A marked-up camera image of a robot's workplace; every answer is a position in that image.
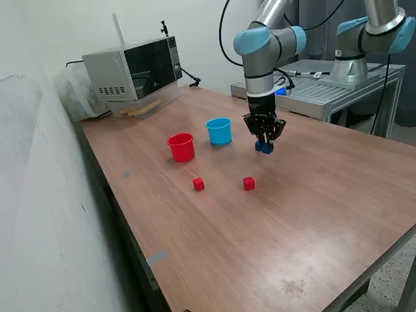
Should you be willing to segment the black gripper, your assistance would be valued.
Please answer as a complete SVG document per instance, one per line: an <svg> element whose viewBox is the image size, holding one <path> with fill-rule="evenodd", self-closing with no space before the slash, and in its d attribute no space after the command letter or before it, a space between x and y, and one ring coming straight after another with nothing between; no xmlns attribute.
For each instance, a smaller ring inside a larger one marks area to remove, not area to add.
<svg viewBox="0 0 416 312"><path fill-rule="evenodd" d="M264 131L261 125L266 126L265 135L269 145L273 145L286 126L286 121L277 118L275 94L272 92L265 96L248 96L250 113L243 116L243 120L249 130L259 143L264 143Z"/></svg>

